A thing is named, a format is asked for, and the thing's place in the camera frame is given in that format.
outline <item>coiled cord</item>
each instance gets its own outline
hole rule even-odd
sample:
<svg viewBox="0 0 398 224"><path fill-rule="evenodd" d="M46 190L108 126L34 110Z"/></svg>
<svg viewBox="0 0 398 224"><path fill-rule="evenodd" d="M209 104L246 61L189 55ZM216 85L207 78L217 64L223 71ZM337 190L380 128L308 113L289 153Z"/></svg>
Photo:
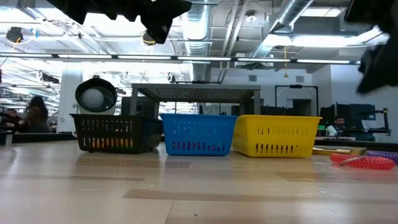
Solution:
<svg viewBox="0 0 398 224"><path fill-rule="evenodd" d="M374 151L368 151L366 154L368 156L383 157L383 158L391 159L396 164L398 164L398 152L374 152Z"/></svg>
<svg viewBox="0 0 398 224"><path fill-rule="evenodd" d="M391 170L395 162L391 159L373 156L352 156L345 154L332 154L330 160L342 166L351 166L362 169Z"/></svg>

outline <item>black basket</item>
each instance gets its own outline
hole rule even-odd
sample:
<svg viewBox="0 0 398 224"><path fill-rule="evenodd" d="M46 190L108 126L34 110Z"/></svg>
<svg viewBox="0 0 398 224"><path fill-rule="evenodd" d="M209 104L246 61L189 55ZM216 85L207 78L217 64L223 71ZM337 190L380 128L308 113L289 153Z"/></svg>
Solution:
<svg viewBox="0 0 398 224"><path fill-rule="evenodd" d="M161 120L148 116L71 114L79 148L88 152L137 154L157 147Z"/></svg>

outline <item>table surface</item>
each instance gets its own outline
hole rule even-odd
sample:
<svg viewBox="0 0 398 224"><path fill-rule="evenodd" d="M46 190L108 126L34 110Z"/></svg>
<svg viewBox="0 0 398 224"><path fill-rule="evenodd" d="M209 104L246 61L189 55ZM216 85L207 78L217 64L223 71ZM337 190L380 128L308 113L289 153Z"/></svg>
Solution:
<svg viewBox="0 0 398 224"><path fill-rule="evenodd" d="M398 223L397 170L309 159L0 147L2 223Z"/></svg>

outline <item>yellow basket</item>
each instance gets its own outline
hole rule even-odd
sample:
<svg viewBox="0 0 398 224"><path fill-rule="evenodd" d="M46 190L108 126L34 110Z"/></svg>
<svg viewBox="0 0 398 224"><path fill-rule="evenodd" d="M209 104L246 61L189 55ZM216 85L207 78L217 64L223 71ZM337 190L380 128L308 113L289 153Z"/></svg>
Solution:
<svg viewBox="0 0 398 224"><path fill-rule="evenodd" d="M240 116L232 146L251 157L310 157L320 117Z"/></svg>

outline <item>ceiling light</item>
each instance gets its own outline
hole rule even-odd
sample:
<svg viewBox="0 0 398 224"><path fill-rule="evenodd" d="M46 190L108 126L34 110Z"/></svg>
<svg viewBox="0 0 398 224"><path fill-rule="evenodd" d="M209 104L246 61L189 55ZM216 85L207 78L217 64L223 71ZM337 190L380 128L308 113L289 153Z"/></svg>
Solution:
<svg viewBox="0 0 398 224"><path fill-rule="evenodd" d="M112 58L112 55L58 55L60 58Z"/></svg>
<svg viewBox="0 0 398 224"><path fill-rule="evenodd" d="M257 20L256 16L247 16L246 18L246 22L252 23L255 22Z"/></svg>
<svg viewBox="0 0 398 224"><path fill-rule="evenodd" d="M177 57L179 60L230 61L230 57Z"/></svg>
<svg viewBox="0 0 398 224"><path fill-rule="evenodd" d="M34 57L34 58L47 58L52 57L50 54L20 54L20 53L0 53L0 57Z"/></svg>
<svg viewBox="0 0 398 224"><path fill-rule="evenodd" d="M289 63L291 59L280 59L280 58L238 58L239 62L282 62Z"/></svg>
<svg viewBox="0 0 398 224"><path fill-rule="evenodd" d="M129 72L126 72L126 74L123 74L123 80L124 81L129 81L130 80Z"/></svg>
<svg viewBox="0 0 398 224"><path fill-rule="evenodd" d="M349 45L349 39L338 35L298 35L292 45L296 47L344 47Z"/></svg>
<svg viewBox="0 0 398 224"><path fill-rule="evenodd" d="M119 55L120 59L137 59L137 60L170 60L170 56L145 56L145 55Z"/></svg>
<svg viewBox="0 0 398 224"><path fill-rule="evenodd" d="M292 40L288 36L269 34L263 41L264 46L290 46L292 45Z"/></svg>
<svg viewBox="0 0 398 224"><path fill-rule="evenodd" d="M306 17L337 17L343 9L338 7L310 7L306 9L301 16Z"/></svg>
<svg viewBox="0 0 398 224"><path fill-rule="evenodd" d="M324 64L350 64L349 60L304 60L298 59L297 63L324 63Z"/></svg>

